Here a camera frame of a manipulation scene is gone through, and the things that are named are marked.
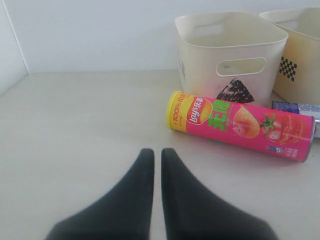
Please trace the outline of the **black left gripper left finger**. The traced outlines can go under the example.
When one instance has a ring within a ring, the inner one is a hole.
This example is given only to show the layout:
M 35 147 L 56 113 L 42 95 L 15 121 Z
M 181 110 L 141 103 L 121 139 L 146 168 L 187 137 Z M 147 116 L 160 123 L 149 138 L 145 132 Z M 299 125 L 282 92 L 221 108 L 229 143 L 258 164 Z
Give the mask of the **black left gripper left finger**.
M 143 148 L 122 179 L 92 205 L 58 222 L 48 240 L 148 240 L 155 155 Z

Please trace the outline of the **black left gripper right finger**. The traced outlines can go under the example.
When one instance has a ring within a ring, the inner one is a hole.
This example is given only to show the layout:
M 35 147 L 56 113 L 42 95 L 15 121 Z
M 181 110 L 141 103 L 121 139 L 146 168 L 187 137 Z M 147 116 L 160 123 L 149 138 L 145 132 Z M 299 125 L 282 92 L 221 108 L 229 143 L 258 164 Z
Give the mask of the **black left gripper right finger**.
M 270 225 L 206 188 L 173 148 L 161 151 L 161 193 L 168 240 L 275 240 Z

